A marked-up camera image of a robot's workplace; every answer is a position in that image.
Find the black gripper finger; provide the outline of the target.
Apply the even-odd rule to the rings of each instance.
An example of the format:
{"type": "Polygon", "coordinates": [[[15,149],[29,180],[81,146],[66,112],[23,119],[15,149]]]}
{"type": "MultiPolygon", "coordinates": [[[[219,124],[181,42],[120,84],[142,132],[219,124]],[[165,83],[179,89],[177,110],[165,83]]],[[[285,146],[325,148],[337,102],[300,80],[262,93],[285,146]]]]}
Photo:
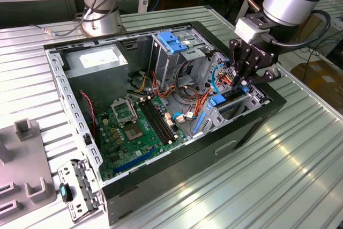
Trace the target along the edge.
{"type": "Polygon", "coordinates": [[[240,73],[242,85],[255,85],[258,83],[266,83],[274,80],[274,71],[267,69],[262,76],[256,75],[258,68],[258,62],[260,58],[258,56],[249,58],[245,61],[242,71],[240,73]]]}
{"type": "Polygon", "coordinates": [[[232,87],[246,86],[252,71],[252,45],[238,39],[229,42],[230,66],[236,75],[232,87]]]}

